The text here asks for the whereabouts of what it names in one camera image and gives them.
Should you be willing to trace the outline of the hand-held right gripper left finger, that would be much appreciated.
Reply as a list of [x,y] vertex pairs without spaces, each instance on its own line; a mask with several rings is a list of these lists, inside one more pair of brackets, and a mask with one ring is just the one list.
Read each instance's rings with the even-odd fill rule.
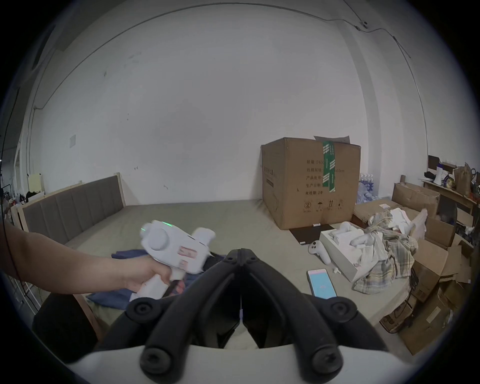
[[181,377],[190,345],[223,349],[242,320],[243,250],[210,267],[182,294],[138,298],[95,351],[142,347],[133,359],[147,377]]

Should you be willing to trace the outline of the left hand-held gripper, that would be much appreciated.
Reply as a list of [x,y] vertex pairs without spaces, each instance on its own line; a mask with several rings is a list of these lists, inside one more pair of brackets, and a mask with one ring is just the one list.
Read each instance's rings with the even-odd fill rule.
[[213,230],[204,227],[189,234],[179,227],[154,220],[146,223],[140,231],[141,245],[155,261],[171,270],[171,284],[166,296],[182,294],[190,285],[183,280],[186,274],[203,273],[207,258],[211,255],[209,245],[216,238]]

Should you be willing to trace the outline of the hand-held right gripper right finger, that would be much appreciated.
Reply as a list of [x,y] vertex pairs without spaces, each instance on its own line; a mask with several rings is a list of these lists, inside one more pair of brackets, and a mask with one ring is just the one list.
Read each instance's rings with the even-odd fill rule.
[[303,294],[250,249],[242,249],[242,321],[261,349],[292,344],[301,376],[338,375],[340,346],[388,351],[353,301]]

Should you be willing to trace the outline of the person's left hand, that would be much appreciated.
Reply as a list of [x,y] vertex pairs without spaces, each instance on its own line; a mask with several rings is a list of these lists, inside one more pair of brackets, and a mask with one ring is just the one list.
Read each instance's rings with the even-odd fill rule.
[[149,255],[121,260],[123,287],[137,293],[149,280],[158,276],[167,286],[171,284],[171,267]]

